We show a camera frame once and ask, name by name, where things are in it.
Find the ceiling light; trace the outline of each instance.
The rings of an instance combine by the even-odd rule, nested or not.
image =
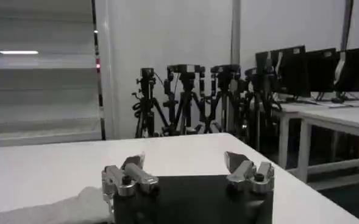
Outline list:
[[[0,51],[1,54],[38,54],[38,51]]]

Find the black monitor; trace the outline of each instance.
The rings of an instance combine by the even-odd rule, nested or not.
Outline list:
[[[257,53],[258,73],[265,68],[269,51]],[[273,67],[278,70],[278,93],[310,97],[305,46],[289,47],[271,51]]]
[[[333,92],[336,60],[336,49],[324,49],[306,53],[311,92]]]
[[[340,70],[339,79],[335,83],[334,90],[339,93],[343,92],[358,92],[359,91],[359,48],[349,49],[346,51],[340,51],[336,56],[338,65],[335,70],[335,78],[338,79],[339,67]]]

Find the white tabletop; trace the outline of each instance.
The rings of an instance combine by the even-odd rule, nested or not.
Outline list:
[[[359,107],[303,111],[301,115],[359,128]]]
[[[327,106],[306,103],[281,103],[281,107],[282,112],[284,113],[299,113],[307,110],[329,109]]]
[[[0,212],[54,203],[101,186],[101,170],[144,152],[158,176],[226,175],[224,152],[267,159],[228,134],[0,148]],[[275,165],[273,223],[359,223],[353,215]]]

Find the white table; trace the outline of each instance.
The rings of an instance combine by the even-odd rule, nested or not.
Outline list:
[[[144,169],[158,176],[227,175],[224,152],[264,156],[228,134],[0,148],[0,212],[54,203],[87,186],[100,187],[101,171],[145,152]],[[287,171],[275,166],[273,223],[359,223]]]
[[[313,125],[329,128],[359,136],[359,108],[339,108],[332,110],[313,110],[300,112],[302,117],[300,132],[299,165],[297,177],[306,182],[309,173],[329,172],[350,167],[359,167],[359,159],[337,163],[308,166],[311,143],[311,127]],[[351,183],[359,183],[359,175],[329,180],[328,183],[314,185],[316,189],[325,189]]]
[[[300,112],[307,110],[325,110],[329,109],[325,106],[304,104],[304,103],[283,103],[282,111],[273,113],[280,119],[280,135],[279,135],[279,156],[278,165],[286,169],[288,161],[288,143],[289,143],[289,122],[290,119],[300,118]]]

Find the camera tripod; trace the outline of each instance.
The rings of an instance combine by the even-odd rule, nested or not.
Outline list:
[[[247,114],[248,124],[252,124],[254,134],[250,138],[249,144],[255,147],[258,151],[260,150],[260,102],[265,112],[266,118],[266,129],[274,131],[274,124],[272,120],[272,111],[282,111],[281,105],[274,99],[273,91],[277,89],[277,74],[275,73],[274,67],[270,57],[266,60],[266,66],[264,68],[252,68],[245,72],[246,78],[249,83],[252,84],[253,91],[248,92],[245,96],[245,109],[244,111],[251,111],[251,101],[254,99],[254,119],[256,122],[254,125],[250,121],[250,115]]]
[[[183,92],[180,93],[179,102],[175,100],[175,93],[171,91],[171,82],[174,79],[174,74],[177,74],[183,85]],[[191,102],[195,102],[199,110],[199,120],[204,122],[205,119],[205,102],[200,102],[198,96],[193,92],[194,80],[196,74],[199,74],[199,89],[201,97],[204,96],[205,91],[205,68],[199,65],[171,65],[167,67],[167,79],[165,80],[165,94],[168,96],[168,101],[163,103],[164,107],[168,108],[170,125],[166,128],[169,135],[192,135],[196,134],[197,130],[191,128]]]
[[[136,93],[132,93],[139,102],[136,103],[132,109],[135,112],[135,117],[138,118],[137,127],[136,127],[136,138],[142,138],[144,133],[148,134],[148,137],[158,136],[155,133],[155,114],[152,111],[155,107],[160,115],[160,118],[163,121],[163,125],[168,127],[168,123],[162,109],[156,98],[154,98],[154,85],[156,84],[156,78],[154,77],[155,72],[153,68],[141,68],[141,80],[136,79],[137,84],[141,84],[141,89],[139,92],[142,93],[142,97],[137,97]]]
[[[240,94],[245,90],[244,80],[240,79],[240,65],[219,65],[210,69],[211,73],[211,95],[206,97],[210,99],[210,115],[205,119],[204,133],[212,133],[211,125],[213,124],[220,132],[229,131],[233,134],[238,133],[240,126]],[[230,91],[232,79],[238,83],[237,90]],[[216,80],[218,81],[219,91],[216,93]],[[221,125],[215,122],[216,109],[221,100]],[[228,100],[233,107],[234,130],[227,129],[227,112]]]

